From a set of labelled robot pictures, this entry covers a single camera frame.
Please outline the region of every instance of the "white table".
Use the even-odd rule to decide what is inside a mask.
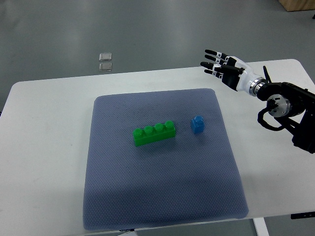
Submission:
[[[315,92],[296,60],[249,64],[260,75],[266,65],[273,82]],[[0,235],[86,232],[85,169],[98,96],[196,88],[216,92],[244,186],[247,218],[314,211],[315,155],[294,147],[288,131],[258,124],[265,102],[192,67],[15,84],[0,118]]]

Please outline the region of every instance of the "wooden box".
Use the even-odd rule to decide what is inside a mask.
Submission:
[[[315,0],[279,0],[287,11],[314,10]]]

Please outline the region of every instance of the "green toy block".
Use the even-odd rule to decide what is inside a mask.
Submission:
[[[165,124],[157,123],[155,126],[148,125],[144,129],[137,128],[132,134],[137,147],[175,137],[175,127],[173,121],[168,120]]]

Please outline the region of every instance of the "small glass square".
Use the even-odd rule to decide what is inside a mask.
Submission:
[[[103,62],[99,64],[100,71],[111,71],[112,70],[112,63],[111,62]]]
[[[99,61],[111,60],[111,59],[112,59],[112,53],[101,53],[101,54],[99,54]]]

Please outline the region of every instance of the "lego stud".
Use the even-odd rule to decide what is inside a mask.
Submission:
[[[171,120],[168,120],[165,122],[165,127],[166,127],[166,130],[172,130],[174,129],[174,123],[173,121]]]
[[[150,126],[150,125],[144,127],[144,133],[145,133],[146,135],[152,135],[152,134],[153,134],[153,127]]]
[[[164,125],[162,123],[157,123],[155,126],[154,126],[154,129],[156,130],[156,132],[159,134],[163,131],[164,129]]]
[[[195,120],[197,125],[203,125],[203,118],[202,118],[202,116],[196,116],[194,118],[194,120]]]
[[[190,127],[194,134],[203,132],[205,125],[203,122],[202,116],[195,116],[194,119],[191,119]]]
[[[141,138],[142,135],[143,135],[143,130],[142,130],[142,129],[137,128],[137,129],[135,129],[135,130],[133,131],[133,136],[134,136],[136,139],[137,139],[137,138]]]

